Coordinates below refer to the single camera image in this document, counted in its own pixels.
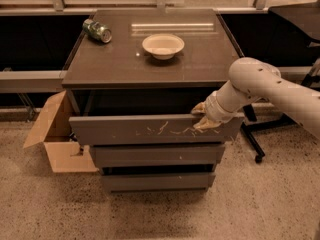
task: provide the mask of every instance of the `concrete floor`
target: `concrete floor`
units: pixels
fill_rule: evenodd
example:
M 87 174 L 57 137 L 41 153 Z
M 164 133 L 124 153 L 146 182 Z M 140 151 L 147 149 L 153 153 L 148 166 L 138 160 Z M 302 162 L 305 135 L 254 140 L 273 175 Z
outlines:
M 259 117 L 277 116 L 273 107 Z M 320 141 L 298 126 L 228 142 L 208 192 L 108 194 L 98 173 L 54 174 L 33 122 L 0 113 L 0 239 L 320 239 Z

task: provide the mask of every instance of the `table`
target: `table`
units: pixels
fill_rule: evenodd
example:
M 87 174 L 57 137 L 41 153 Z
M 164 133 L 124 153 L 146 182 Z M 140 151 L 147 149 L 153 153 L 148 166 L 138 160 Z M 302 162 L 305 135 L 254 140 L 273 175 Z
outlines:
M 216 129 L 196 131 L 191 109 L 228 79 L 238 58 L 213 10 L 103 10 L 112 41 L 84 36 L 63 80 L 77 116 L 70 124 L 99 168 L 108 191 L 207 189 L 225 141 L 243 115 Z M 143 50 L 151 34 L 185 42 L 172 59 Z

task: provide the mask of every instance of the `green can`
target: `green can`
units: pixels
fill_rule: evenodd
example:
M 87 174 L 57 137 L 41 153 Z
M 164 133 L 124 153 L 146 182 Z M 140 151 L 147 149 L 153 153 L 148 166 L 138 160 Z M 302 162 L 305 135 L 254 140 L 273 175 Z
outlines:
M 92 38 L 103 42 L 109 43 L 112 39 L 111 30 L 107 25 L 100 22 L 86 19 L 82 24 L 82 29 Z

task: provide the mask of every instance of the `open cardboard box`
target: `open cardboard box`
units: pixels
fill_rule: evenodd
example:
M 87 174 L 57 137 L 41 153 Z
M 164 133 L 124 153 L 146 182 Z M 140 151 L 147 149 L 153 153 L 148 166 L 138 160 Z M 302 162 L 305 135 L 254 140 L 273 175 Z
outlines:
M 96 172 L 89 146 L 80 150 L 78 142 L 70 142 L 69 117 L 73 114 L 66 92 L 51 96 L 35 121 L 23 148 L 42 142 L 53 172 Z

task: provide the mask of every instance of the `drawer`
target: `drawer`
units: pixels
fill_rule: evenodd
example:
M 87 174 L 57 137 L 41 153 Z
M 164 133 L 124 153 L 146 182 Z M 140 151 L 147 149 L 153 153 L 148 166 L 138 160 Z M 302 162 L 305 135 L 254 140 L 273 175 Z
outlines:
M 235 139 L 243 115 L 229 123 L 198 131 L 193 125 L 201 116 L 191 114 L 83 116 L 69 122 L 81 145 L 127 145 L 225 142 Z
M 224 144 L 127 145 L 91 147 L 97 168 L 220 163 Z
M 103 176 L 102 185 L 109 192 L 207 189 L 214 179 L 214 173 L 117 175 Z

